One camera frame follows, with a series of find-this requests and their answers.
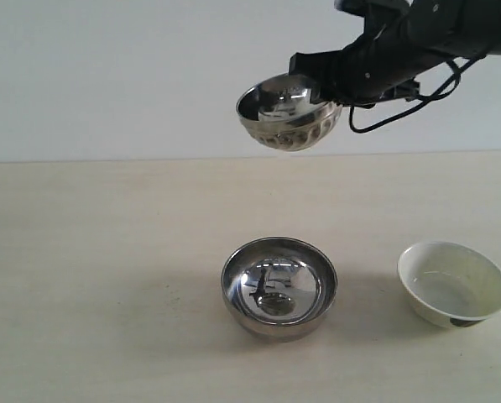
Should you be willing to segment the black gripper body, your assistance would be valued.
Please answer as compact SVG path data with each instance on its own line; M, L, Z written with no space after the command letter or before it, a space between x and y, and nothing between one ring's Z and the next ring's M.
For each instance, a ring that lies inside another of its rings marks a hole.
M411 43L400 12L367 12L363 33L337 57L337 95L375 103L386 91L447 61L447 54Z

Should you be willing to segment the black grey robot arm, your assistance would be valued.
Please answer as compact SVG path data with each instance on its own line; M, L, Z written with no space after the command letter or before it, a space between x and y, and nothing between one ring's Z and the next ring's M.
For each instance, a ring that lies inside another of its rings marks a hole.
M309 78L322 101L366 107L415 99L415 78L456 58L501 55L501 1L337 1L363 18L363 33L340 50L295 53L289 73Z

